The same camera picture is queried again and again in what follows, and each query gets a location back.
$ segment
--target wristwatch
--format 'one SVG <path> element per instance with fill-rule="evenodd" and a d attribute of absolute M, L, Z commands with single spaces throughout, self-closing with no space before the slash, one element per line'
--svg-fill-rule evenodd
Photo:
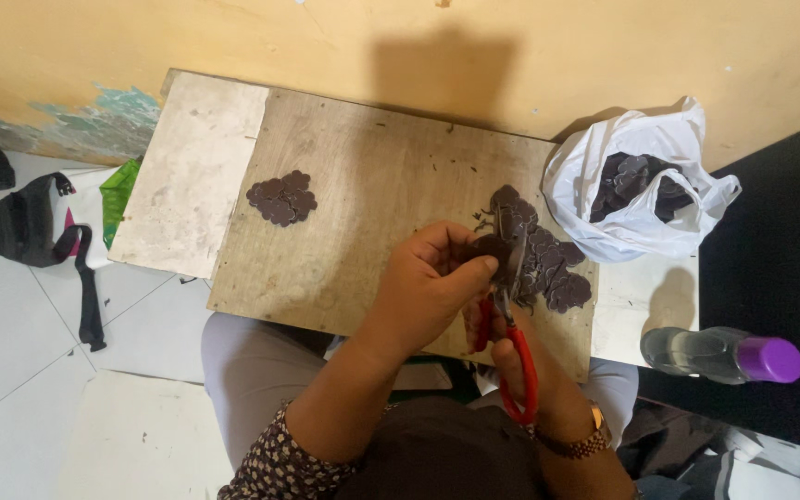
<path fill-rule="evenodd" d="M 604 414 L 601 413 L 601 408 L 593 400 L 588 400 L 591 404 L 591 415 L 594 417 L 594 432 L 588 437 L 573 442 L 563 442 L 545 435 L 539 427 L 536 427 L 536 437 L 539 442 L 545 445 L 545 448 L 557 453 L 566 458 L 588 458 L 599 451 L 604 451 L 610 447 L 610 441 L 613 437 L 610 435 L 610 427 L 607 426 L 607 421 Z"/>

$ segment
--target red scissors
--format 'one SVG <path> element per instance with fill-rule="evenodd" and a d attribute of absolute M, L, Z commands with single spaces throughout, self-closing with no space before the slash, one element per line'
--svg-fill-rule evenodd
<path fill-rule="evenodd" d="M 511 397 L 511 392 L 508 390 L 508 384 L 503 377 L 499 382 L 499 391 L 502 396 L 502 402 L 505 404 L 505 410 L 508 415 L 520 425 L 532 424 L 536 416 L 536 408 L 539 404 L 538 391 L 539 391 L 539 378 L 536 376 L 536 367 L 532 363 L 532 355 L 530 348 L 526 344 L 524 332 L 517 328 L 514 322 L 514 316 L 511 314 L 511 304 L 508 294 L 508 289 L 511 293 L 515 293 L 519 287 L 520 269 L 524 265 L 524 254 L 526 250 L 527 235 L 526 230 L 523 231 L 524 235 L 520 237 L 521 244 L 512 253 L 509 260 L 509 267 L 512 263 L 516 263 L 515 274 L 511 286 L 506 284 L 496 284 L 496 291 L 490 297 L 480 301 L 480 313 L 483 321 L 480 323 L 480 330 L 477 332 L 477 342 L 475 343 L 475 351 L 480 352 L 486 349 L 486 343 L 490 337 L 492 324 L 489 318 L 493 315 L 493 309 L 496 308 L 505 317 L 505 336 L 511 340 L 517 354 L 520 356 L 521 365 L 524 368 L 524 411 L 520 411 L 517 402 Z"/>

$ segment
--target person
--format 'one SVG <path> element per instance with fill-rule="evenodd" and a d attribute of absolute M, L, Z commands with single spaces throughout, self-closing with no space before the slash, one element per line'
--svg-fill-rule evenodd
<path fill-rule="evenodd" d="M 460 311 L 470 339 L 491 322 L 496 369 L 523 400 L 521 361 L 501 338 L 502 315 L 483 318 L 475 306 L 499 263 L 457 260 L 474 239 L 459 224 L 437 222 L 399 244 L 362 324 L 328 362 L 295 343 L 289 326 L 212 315 L 202 340 L 206 391 L 237 471 L 218 498 L 641 497 L 609 446 L 631 418 L 637 370 L 593 360 L 581 389 L 519 309 L 539 380 L 534 426 L 483 404 L 498 391 L 470 406 L 444 398 L 387 406 L 406 358 Z M 597 405 L 604 415 L 586 392 L 609 401 Z"/>

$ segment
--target floral patterned sleeve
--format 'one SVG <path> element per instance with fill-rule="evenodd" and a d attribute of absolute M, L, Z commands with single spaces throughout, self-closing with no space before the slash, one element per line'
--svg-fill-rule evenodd
<path fill-rule="evenodd" d="M 329 463 L 309 455 L 286 430 L 283 405 L 218 492 L 219 500 L 317 498 L 333 492 L 355 471 L 351 463 Z"/>

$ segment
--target gray pants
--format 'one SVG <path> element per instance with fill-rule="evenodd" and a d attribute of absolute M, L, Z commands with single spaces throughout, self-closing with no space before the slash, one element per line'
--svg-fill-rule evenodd
<path fill-rule="evenodd" d="M 223 312 L 206 322 L 202 341 L 206 392 L 234 470 L 280 405 L 296 398 L 326 363 L 284 335 L 293 330 L 298 329 Z M 582 391 L 600 404 L 616 447 L 631 420 L 638 369 L 592 358 Z M 501 406 L 498 392 L 471 405 L 491 403 Z"/>

